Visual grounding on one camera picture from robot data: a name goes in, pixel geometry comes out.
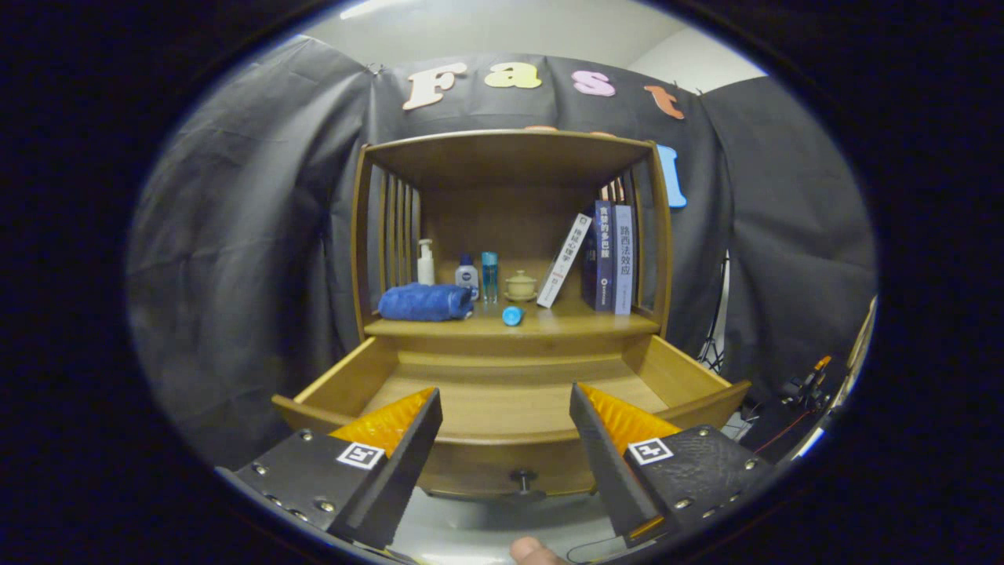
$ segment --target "white pump bottle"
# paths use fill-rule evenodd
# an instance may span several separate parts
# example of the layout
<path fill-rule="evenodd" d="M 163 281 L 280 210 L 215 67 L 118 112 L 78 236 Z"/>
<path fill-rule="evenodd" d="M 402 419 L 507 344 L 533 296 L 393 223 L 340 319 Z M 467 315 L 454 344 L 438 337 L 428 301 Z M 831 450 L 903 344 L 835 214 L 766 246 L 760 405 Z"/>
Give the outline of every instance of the white pump bottle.
<path fill-rule="evenodd" d="M 419 282 L 423 285 L 436 284 L 436 270 L 433 266 L 432 239 L 419 239 L 419 246 L 422 247 L 422 254 L 419 256 Z"/>

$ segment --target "dark blue book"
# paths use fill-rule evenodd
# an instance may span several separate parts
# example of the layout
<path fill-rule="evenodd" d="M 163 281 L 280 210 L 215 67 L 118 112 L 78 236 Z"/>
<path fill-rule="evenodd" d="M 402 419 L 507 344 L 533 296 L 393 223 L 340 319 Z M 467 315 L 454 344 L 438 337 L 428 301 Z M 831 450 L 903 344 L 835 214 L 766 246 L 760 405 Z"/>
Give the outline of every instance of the dark blue book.
<path fill-rule="evenodd" d="M 612 207 L 596 200 L 582 213 L 592 218 L 582 240 L 582 300 L 596 312 L 613 312 Z"/>

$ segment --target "shelf top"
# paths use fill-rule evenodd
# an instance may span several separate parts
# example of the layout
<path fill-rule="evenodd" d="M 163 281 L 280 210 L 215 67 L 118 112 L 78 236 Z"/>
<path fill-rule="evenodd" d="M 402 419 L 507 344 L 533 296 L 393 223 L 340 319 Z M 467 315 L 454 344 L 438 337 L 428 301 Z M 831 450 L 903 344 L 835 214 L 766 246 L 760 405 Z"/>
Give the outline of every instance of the shelf top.
<path fill-rule="evenodd" d="M 502 311 L 509 306 L 523 309 L 523 321 L 509 327 L 502 322 Z M 514 338 L 537 337 L 575 338 L 603 335 L 624 337 L 658 334 L 659 324 L 640 316 L 614 316 L 612 313 L 594 312 L 579 300 L 556 302 L 550 309 L 534 302 L 510 303 L 500 299 L 498 304 L 477 302 L 474 315 L 467 320 L 449 322 L 403 322 L 376 320 L 363 328 L 368 336 L 398 336 L 415 338 Z"/>
<path fill-rule="evenodd" d="M 430 190 L 472 183 L 598 186 L 655 147 L 580 131 L 483 129 L 399 139 L 365 152 L 378 166 Z"/>

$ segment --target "white book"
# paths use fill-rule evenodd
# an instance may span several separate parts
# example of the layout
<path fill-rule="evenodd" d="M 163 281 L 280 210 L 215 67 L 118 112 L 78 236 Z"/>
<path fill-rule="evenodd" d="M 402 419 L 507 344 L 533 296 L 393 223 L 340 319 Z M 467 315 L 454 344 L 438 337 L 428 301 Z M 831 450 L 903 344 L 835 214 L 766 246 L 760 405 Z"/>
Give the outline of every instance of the white book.
<path fill-rule="evenodd" d="M 613 263 L 613 314 L 631 314 L 632 295 L 635 291 L 635 233 L 631 206 L 613 207 L 614 263 Z"/>
<path fill-rule="evenodd" d="M 572 263 L 575 262 L 575 255 L 578 254 L 578 248 L 582 245 L 582 238 L 585 237 L 590 223 L 592 223 L 592 218 L 585 214 L 575 216 L 575 221 L 572 222 L 571 229 L 568 230 L 568 236 L 565 237 L 564 245 L 558 250 L 551 265 L 547 267 L 547 274 L 544 275 L 540 294 L 537 295 L 538 306 L 551 308 L 551 305 L 554 304 L 554 299 L 557 298 L 558 291 L 564 284 L 565 276 L 568 275 Z"/>

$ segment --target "small ceramic jar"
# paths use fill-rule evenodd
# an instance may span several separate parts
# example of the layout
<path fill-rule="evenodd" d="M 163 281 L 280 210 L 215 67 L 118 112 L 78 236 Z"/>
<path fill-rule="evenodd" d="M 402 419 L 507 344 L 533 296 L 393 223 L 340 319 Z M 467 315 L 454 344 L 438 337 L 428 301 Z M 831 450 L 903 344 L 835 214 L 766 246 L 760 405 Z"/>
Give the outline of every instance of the small ceramic jar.
<path fill-rule="evenodd" d="M 537 279 L 527 276 L 525 270 L 517 270 L 515 276 L 505 279 L 506 298 L 526 301 L 536 296 Z"/>

